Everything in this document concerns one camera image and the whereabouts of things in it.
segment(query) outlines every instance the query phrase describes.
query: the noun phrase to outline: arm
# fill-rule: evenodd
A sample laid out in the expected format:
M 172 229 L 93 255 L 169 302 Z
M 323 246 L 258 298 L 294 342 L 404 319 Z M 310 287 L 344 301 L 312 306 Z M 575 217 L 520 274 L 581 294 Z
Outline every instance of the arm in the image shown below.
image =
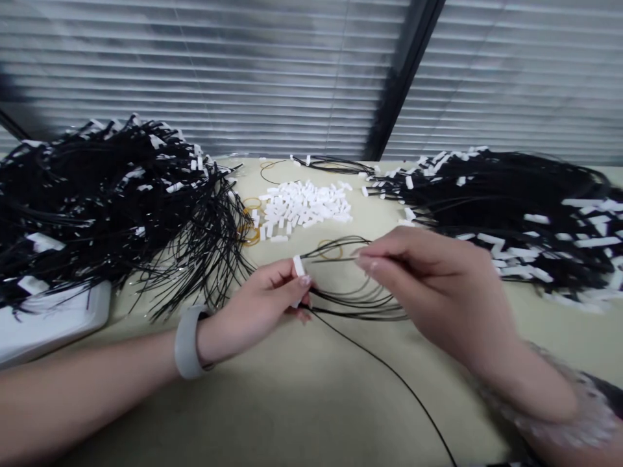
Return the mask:
M 486 250 L 422 229 L 399 227 L 359 251 L 357 264 L 393 293 L 432 343 L 517 411 L 565 424 L 578 414 L 566 379 L 517 334 L 502 281 Z M 560 447 L 524 434 L 553 467 L 614 467 L 623 427 L 602 448 Z
M 292 260 L 259 268 L 199 324 L 204 365 L 244 352 L 274 329 L 290 303 L 308 303 L 310 279 L 292 280 L 293 268 Z M 56 457 L 178 378 L 174 343 L 175 331 L 168 331 L 1 372 L 0 466 Z

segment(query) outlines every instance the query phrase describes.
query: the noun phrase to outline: white bangle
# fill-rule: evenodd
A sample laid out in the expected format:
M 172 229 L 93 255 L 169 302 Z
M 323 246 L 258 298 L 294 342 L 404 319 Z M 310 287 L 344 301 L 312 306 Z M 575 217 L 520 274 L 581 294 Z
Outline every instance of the white bangle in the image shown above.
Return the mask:
M 610 441 L 617 428 L 617 418 L 607 398 L 595 387 L 592 380 L 571 369 L 545 349 L 532 342 L 529 344 L 571 384 L 580 410 L 576 419 L 567 424 L 537 420 L 518 412 L 502 401 L 491 388 L 477 382 L 476 386 L 482 398 L 521 431 L 527 431 L 537 438 L 547 438 L 560 446 L 598 448 Z
M 199 315 L 207 311 L 205 305 L 193 305 L 183 310 L 182 319 L 175 333 L 175 364 L 184 379 L 197 379 L 214 368 L 214 364 L 202 367 L 197 354 L 197 322 Z

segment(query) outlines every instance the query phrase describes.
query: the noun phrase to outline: left hand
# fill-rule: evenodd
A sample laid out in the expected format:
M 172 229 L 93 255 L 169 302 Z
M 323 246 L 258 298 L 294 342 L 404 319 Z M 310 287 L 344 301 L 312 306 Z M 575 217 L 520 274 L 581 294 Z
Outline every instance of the left hand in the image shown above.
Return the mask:
M 309 276 L 297 277 L 292 259 L 260 267 L 227 305 L 202 321 L 197 330 L 197 348 L 202 365 L 216 363 L 248 350 L 276 327 L 286 312 L 304 313 L 290 307 L 309 304 Z

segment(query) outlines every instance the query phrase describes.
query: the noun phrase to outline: beige table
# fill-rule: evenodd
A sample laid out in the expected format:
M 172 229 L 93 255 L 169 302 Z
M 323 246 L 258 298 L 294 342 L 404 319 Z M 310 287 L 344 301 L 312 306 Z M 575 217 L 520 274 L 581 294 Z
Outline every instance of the beige table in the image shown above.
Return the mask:
M 243 198 L 265 193 L 258 160 L 237 175 Z M 397 162 L 381 163 L 395 168 Z M 314 249 L 321 239 L 348 234 L 374 239 L 403 217 L 397 202 L 364 198 L 363 180 L 290 162 L 265 171 L 276 182 L 308 178 L 317 186 L 343 180 L 354 221 L 298 228 L 287 243 L 248 248 L 258 265 Z M 615 181 L 621 171 L 608 170 Z M 314 265 L 326 288 L 347 290 L 361 272 L 346 265 Z M 589 315 L 540 299 L 529 286 L 507 284 L 520 332 L 578 368 L 623 387 L 623 307 Z M 117 341 L 150 326 L 143 297 L 131 315 L 135 286 L 114 300 L 104 330 L 74 348 Z M 165 326 L 174 326 L 173 318 Z M 462 465 L 501 461 L 511 452 L 461 370 L 426 342 L 409 322 L 329 320 L 393 366 L 421 398 Z M 253 351 L 208 377 L 178 382 L 103 429 L 61 462 L 68 466 L 427 466 L 450 465 L 429 420 L 397 378 L 322 322 L 289 321 Z

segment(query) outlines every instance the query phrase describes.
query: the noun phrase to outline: window blinds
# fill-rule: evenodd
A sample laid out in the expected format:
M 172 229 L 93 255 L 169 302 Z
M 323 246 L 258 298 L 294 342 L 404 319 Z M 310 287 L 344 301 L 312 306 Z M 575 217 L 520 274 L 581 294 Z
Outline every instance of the window blinds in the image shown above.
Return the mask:
M 210 154 L 357 158 L 408 5 L 5 1 L 0 64 L 47 132 L 137 111 Z
M 384 157 L 488 145 L 623 163 L 623 3 L 446 0 Z
M 5 157 L 9 152 L 19 145 L 19 141 L 15 137 L 0 126 L 0 159 Z

